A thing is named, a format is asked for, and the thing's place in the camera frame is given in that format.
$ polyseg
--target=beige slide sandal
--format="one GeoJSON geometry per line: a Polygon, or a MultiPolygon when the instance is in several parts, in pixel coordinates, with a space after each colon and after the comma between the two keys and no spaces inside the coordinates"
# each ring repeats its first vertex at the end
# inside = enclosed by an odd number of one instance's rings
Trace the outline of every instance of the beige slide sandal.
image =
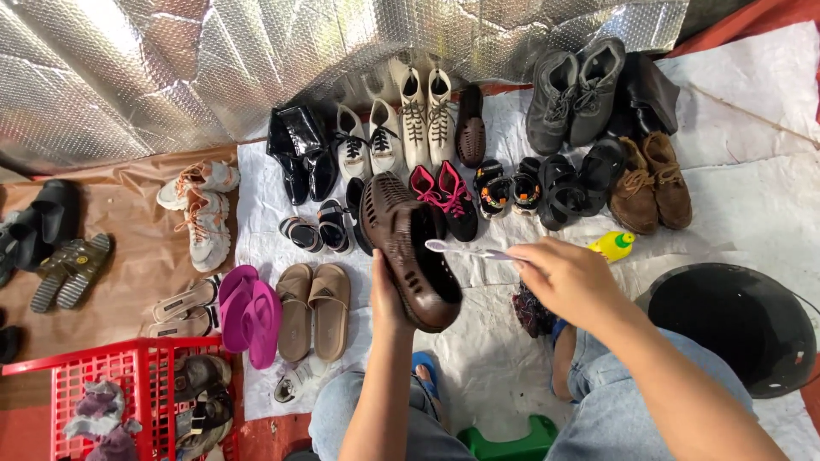
{"type": "Polygon", "coordinates": [[[165,323],[154,323],[148,327],[148,337],[164,338],[195,338],[207,336],[211,332],[211,317],[207,308],[199,307],[190,310],[185,320],[175,320],[165,323]]]}
{"type": "Polygon", "coordinates": [[[276,283],[276,295],[282,302],[282,324],[279,327],[279,355],[286,362],[298,362],[310,352],[311,311],[308,307],[313,270],[307,264],[285,269],[276,283]]]}
{"type": "Polygon", "coordinates": [[[153,308],[154,321],[163,323],[175,317],[185,318],[184,312],[188,309],[213,304],[221,282],[222,274],[215,274],[194,283],[182,294],[160,301],[153,308]]]}
{"type": "Polygon", "coordinates": [[[325,362],[335,362],[348,342],[350,278],[335,264],[322,264],[313,272],[310,299],[313,321],[313,348],[325,362]]]}

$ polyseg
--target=black bucket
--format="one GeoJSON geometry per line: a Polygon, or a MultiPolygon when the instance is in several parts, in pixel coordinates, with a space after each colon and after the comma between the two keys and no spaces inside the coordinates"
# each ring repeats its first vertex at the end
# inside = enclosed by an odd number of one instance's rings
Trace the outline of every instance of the black bucket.
{"type": "Polygon", "coordinates": [[[656,326],[725,360],[754,399],[799,389],[814,368],[809,316],[786,287],[760,272],[715,262],[678,267],[635,302],[656,326]]]}

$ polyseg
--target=person's right hand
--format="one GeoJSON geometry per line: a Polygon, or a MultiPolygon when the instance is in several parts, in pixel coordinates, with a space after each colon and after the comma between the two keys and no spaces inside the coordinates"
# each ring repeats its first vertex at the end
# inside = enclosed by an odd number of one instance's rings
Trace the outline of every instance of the person's right hand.
{"type": "Polygon", "coordinates": [[[527,288],[550,311],[595,335],[613,321],[643,315],[618,288],[606,260],[591,249],[542,237],[507,253],[527,288]]]}

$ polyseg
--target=yellow bottle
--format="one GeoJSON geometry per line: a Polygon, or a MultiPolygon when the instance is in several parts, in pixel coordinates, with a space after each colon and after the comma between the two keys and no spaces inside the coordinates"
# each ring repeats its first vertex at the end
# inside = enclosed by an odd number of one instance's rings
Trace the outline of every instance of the yellow bottle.
{"type": "Polygon", "coordinates": [[[615,262],[618,259],[626,258],[629,252],[632,251],[632,242],[634,241],[635,234],[614,230],[607,232],[586,248],[601,253],[607,262],[615,262]]]}

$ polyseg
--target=white sneaker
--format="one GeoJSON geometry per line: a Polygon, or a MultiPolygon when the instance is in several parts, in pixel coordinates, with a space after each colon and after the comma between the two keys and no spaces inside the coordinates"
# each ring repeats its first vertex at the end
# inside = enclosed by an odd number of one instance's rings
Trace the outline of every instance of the white sneaker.
{"type": "Polygon", "coordinates": [[[430,162],[435,171],[444,160],[452,162],[456,153],[456,127],[453,119],[453,104],[450,102],[450,78],[444,71],[430,71],[428,96],[430,112],[427,117],[427,138],[430,141],[430,162]]]}
{"type": "Polygon", "coordinates": [[[399,118],[384,99],[373,100],[370,110],[370,163],[373,174],[404,169],[404,148],[399,138],[399,118]]]}
{"type": "Polygon", "coordinates": [[[430,150],[427,146],[427,124],[424,120],[426,105],[418,71],[409,67],[401,79],[399,88],[402,91],[402,108],[399,115],[402,116],[402,141],[408,170],[412,171],[416,165],[423,165],[429,170],[430,150]]]}
{"type": "Polygon", "coordinates": [[[281,404],[298,399],[314,379],[318,381],[325,374],[327,365],[315,354],[309,355],[296,369],[285,372],[276,384],[273,398],[281,404]]]}
{"type": "Polygon", "coordinates": [[[230,192],[239,185],[239,170],[225,162],[205,160],[180,171],[180,175],[162,186],[157,203],[169,210],[184,210],[188,206],[186,192],[192,187],[214,192],[230,192]]]}
{"type": "Polygon", "coordinates": [[[188,189],[185,196],[188,204],[185,221],[177,225],[174,231],[179,232],[188,227],[194,269],[210,272],[228,257],[230,231],[225,219],[228,217],[230,204],[225,195],[196,187],[188,189]]]}
{"type": "Polygon", "coordinates": [[[370,179],[370,149],[364,138],[362,120],[349,107],[339,105],[336,112],[336,155],[339,159],[339,172],[345,182],[352,178],[370,179]]]}

